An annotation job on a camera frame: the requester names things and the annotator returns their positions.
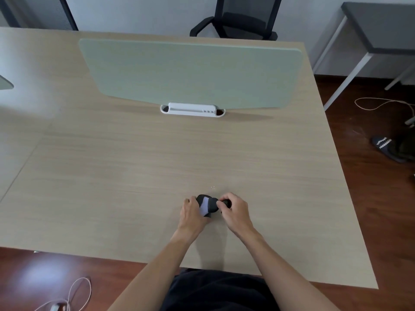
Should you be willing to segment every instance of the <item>cable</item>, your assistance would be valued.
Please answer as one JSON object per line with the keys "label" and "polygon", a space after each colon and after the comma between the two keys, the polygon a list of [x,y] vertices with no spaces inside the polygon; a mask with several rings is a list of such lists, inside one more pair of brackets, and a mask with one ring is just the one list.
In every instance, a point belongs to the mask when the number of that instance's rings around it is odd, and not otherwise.
{"label": "cable", "polygon": [[42,308],[42,307],[44,307],[45,305],[47,305],[47,304],[49,304],[49,303],[51,303],[51,302],[64,302],[64,303],[66,303],[66,311],[70,311],[70,291],[72,290],[72,287],[76,284],[76,282],[77,281],[79,281],[79,280],[82,280],[82,279],[85,279],[85,280],[87,280],[87,282],[88,282],[88,284],[89,284],[89,296],[88,296],[88,299],[86,300],[86,302],[85,302],[85,304],[82,306],[82,308],[80,308],[78,311],[81,311],[83,308],[85,308],[85,306],[88,304],[88,302],[89,302],[89,300],[91,299],[91,294],[92,294],[92,286],[91,286],[91,281],[88,279],[88,278],[86,278],[86,277],[80,277],[80,278],[78,278],[73,284],[72,284],[72,286],[70,287],[70,289],[69,289],[69,294],[68,294],[68,299],[67,300],[65,300],[65,299],[55,299],[55,300],[51,300],[51,301],[48,301],[47,303],[44,303],[44,304],[42,304],[39,308],[37,308],[36,310],[34,310],[34,311],[38,311],[40,308]]}
{"label": "cable", "polygon": [[[358,104],[357,104],[357,102],[356,101],[358,101],[358,100],[360,100],[360,99],[379,99],[379,100],[387,100],[386,102],[384,102],[383,104],[380,104],[379,106],[377,106],[376,108],[373,108],[373,109],[366,109],[366,108],[363,108],[363,107],[361,107],[361,106],[359,106]],[[409,108],[411,108],[411,111],[412,111],[412,117],[414,117],[415,116],[415,111],[414,111],[414,109],[413,109],[413,107],[412,106],[415,106],[415,104],[410,104],[409,102],[405,102],[405,101],[403,101],[403,100],[393,100],[393,99],[386,99],[386,98],[375,98],[375,97],[362,97],[362,98],[358,98],[358,99],[356,99],[355,101],[354,101],[354,104],[356,105],[356,106],[358,106],[360,109],[363,109],[363,110],[376,110],[376,109],[378,109],[378,108],[380,108],[381,106],[383,106],[384,104],[387,104],[387,103],[389,103],[389,102],[399,102],[400,104],[405,104],[405,105],[408,105],[408,107]]]}

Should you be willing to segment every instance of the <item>chair armrest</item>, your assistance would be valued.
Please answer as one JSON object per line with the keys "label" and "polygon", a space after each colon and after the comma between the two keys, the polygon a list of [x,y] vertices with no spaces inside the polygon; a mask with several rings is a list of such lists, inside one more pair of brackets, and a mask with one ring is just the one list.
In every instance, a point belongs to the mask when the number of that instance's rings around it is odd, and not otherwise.
{"label": "chair armrest", "polygon": [[277,40],[277,38],[278,38],[277,33],[276,33],[275,31],[273,31],[273,32],[271,33],[271,36],[269,36],[269,38],[268,38],[268,39],[263,39],[263,40],[271,40],[271,41],[276,41],[276,40]]}
{"label": "chair armrest", "polygon": [[198,33],[202,31],[202,29],[204,29],[207,25],[213,22],[213,19],[213,16],[205,18],[203,21],[201,21],[199,24],[193,27],[190,31],[190,37],[196,37]]}

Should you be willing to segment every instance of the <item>wooden desk surface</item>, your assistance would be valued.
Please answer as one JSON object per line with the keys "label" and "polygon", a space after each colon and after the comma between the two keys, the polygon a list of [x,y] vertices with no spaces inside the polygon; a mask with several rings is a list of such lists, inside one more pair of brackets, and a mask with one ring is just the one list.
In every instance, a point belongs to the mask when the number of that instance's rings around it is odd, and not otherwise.
{"label": "wooden desk surface", "polygon": [[[96,89],[79,38],[213,38],[0,29],[0,246],[148,262],[185,197],[240,195],[270,245],[316,282],[377,287],[313,73],[284,109],[169,116]],[[183,266],[258,274],[215,214]]]}

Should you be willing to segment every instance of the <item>person's left hand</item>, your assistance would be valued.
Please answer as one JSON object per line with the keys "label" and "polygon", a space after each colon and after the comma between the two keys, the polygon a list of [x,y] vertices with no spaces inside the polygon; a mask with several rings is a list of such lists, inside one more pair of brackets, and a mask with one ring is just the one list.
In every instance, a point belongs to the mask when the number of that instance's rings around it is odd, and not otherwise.
{"label": "person's left hand", "polygon": [[192,244],[209,220],[210,218],[200,215],[196,197],[186,198],[180,211],[179,226],[171,240],[183,240]]}

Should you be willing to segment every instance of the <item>chair backrest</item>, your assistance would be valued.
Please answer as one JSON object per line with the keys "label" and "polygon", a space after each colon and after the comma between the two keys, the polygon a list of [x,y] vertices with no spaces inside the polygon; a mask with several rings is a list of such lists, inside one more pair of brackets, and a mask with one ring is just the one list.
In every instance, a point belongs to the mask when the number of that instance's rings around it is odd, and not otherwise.
{"label": "chair backrest", "polygon": [[281,0],[217,0],[215,21],[268,37],[280,4]]}

